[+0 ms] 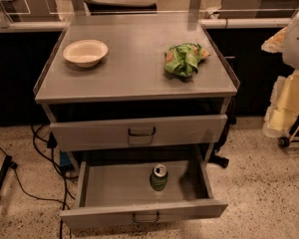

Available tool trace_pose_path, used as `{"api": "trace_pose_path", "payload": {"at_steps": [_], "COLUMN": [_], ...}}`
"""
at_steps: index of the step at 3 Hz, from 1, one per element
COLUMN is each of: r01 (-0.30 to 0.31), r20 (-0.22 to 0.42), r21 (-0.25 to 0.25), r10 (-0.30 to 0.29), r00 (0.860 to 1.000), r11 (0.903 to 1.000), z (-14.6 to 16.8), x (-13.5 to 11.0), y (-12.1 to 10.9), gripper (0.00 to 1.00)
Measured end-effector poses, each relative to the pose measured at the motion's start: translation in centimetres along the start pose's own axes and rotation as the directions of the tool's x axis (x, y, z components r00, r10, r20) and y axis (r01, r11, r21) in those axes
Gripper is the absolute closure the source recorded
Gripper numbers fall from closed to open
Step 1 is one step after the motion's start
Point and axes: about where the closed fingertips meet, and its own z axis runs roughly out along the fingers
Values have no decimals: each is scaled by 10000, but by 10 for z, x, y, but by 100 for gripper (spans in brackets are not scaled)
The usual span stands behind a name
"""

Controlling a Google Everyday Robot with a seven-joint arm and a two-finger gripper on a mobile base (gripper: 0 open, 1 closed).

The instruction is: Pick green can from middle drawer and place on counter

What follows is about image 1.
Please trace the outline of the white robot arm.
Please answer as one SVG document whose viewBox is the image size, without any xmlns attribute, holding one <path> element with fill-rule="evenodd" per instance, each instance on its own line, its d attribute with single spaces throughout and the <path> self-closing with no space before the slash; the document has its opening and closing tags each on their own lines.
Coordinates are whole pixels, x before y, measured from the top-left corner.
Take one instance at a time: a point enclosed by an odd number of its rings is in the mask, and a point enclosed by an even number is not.
<svg viewBox="0 0 299 239">
<path fill-rule="evenodd" d="M 268 53 L 281 53 L 286 65 L 299 69 L 299 11 L 285 28 L 267 39 L 261 49 Z"/>
</svg>

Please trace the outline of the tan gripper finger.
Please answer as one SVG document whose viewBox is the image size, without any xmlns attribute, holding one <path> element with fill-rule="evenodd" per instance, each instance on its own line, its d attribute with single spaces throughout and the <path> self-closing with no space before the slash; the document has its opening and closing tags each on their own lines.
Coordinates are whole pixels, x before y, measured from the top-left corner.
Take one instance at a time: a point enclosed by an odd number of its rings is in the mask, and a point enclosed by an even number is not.
<svg viewBox="0 0 299 239">
<path fill-rule="evenodd" d="M 287 28 L 279 30 L 272 37 L 267 39 L 262 45 L 261 50 L 267 53 L 282 53 L 284 49 L 284 39 Z"/>
</svg>

